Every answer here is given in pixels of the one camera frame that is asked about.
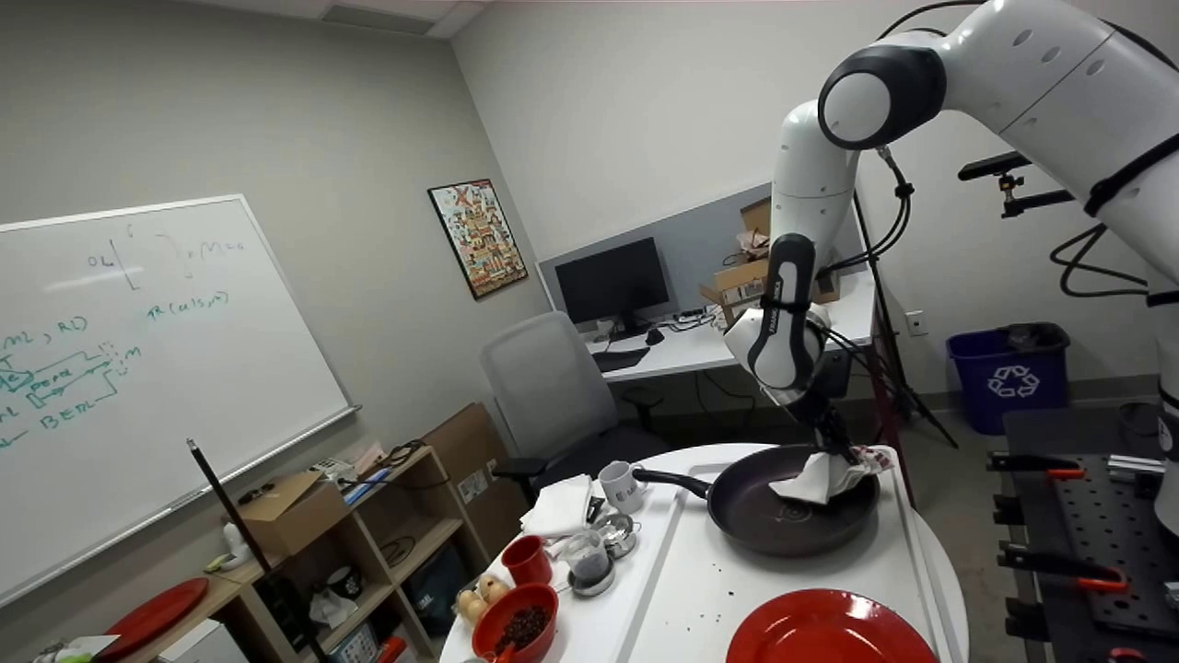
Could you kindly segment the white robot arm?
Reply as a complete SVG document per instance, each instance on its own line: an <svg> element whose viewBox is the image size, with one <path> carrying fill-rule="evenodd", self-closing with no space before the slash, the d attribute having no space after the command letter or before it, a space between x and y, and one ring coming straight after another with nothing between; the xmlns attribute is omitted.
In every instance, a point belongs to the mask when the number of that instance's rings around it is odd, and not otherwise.
<svg viewBox="0 0 1179 663"><path fill-rule="evenodd" d="M1047 171L1147 269L1156 334L1156 442L1179 446L1179 72L1070 0L983 0L943 36L894 34L846 54L780 122L763 297L725 348L763 394L817 431L774 493L830 505L869 474L837 435L812 286L850 213L854 165L943 112L963 112Z"/></svg>

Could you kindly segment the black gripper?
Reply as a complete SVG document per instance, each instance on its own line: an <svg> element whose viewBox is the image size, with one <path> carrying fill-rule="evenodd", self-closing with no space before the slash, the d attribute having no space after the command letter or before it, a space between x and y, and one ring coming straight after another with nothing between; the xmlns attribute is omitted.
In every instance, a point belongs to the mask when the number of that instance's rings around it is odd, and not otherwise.
<svg viewBox="0 0 1179 663"><path fill-rule="evenodd" d="M816 435L822 455L850 455L850 435L826 388L812 388L799 403L789 406L789 414Z"/></svg>

